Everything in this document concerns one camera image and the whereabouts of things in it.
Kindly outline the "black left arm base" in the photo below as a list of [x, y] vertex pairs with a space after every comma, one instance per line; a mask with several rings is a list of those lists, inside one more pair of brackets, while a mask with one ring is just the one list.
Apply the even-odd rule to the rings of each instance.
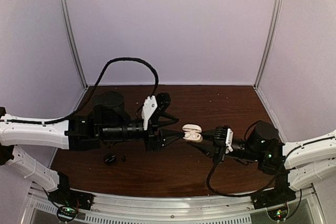
[[90, 210], [94, 195], [70, 188], [70, 182], [67, 175], [58, 172], [59, 182], [54, 191], [45, 191], [48, 200], [56, 207], [56, 217], [61, 222], [73, 221], [80, 209]]

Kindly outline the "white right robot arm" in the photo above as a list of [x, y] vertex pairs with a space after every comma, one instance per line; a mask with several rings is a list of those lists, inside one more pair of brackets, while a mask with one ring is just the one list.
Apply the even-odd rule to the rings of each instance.
[[335, 131], [298, 142], [280, 142], [279, 131], [270, 123], [257, 121], [248, 128], [249, 135], [234, 138], [228, 126], [203, 131], [199, 125], [184, 126], [186, 140], [214, 164], [225, 157], [248, 163], [256, 162], [265, 174], [284, 177], [269, 192], [272, 203], [279, 204], [289, 196], [289, 188], [298, 191], [335, 173]]

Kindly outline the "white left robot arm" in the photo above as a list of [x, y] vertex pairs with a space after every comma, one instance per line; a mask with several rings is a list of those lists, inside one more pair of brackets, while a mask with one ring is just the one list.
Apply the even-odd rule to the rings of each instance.
[[76, 197], [70, 190], [69, 178], [45, 167], [20, 146], [89, 151], [99, 149], [102, 143], [113, 145], [143, 140], [147, 151], [157, 151], [166, 146], [164, 137], [156, 135], [158, 129], [179, 121], [166, 112], [170, 103], [168, 93], [149, 96], [143, 103], [141, 117], [135, 119], [125, 111], [124, 97], [116, 91], [96, 96], [88, 115], [74, 115], [68, 119], [18, 118], [1, 108], [1, 165], [15, 167], [25, 178], [54, 193], [64, 205], [71, 205]]

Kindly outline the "white earbud charging case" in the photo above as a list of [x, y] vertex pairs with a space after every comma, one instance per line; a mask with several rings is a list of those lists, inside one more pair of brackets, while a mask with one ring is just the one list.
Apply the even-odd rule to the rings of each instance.
[[200, 143], [203, 141], [202, 128], [196, 124], [185, 124], [182, 127], [183, 139], [187, 142]]

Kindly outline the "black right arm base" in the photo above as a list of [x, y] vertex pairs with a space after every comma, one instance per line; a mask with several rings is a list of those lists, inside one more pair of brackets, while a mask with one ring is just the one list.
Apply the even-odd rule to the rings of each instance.
[[268, 217], [273, 221], [285, 221], [289, 217], [288, 202], [296, 199], [296, 192], [289, 188], [288, 174], [280, 173], [273, 189], [251, 196], [254, 209], [266, 208]]

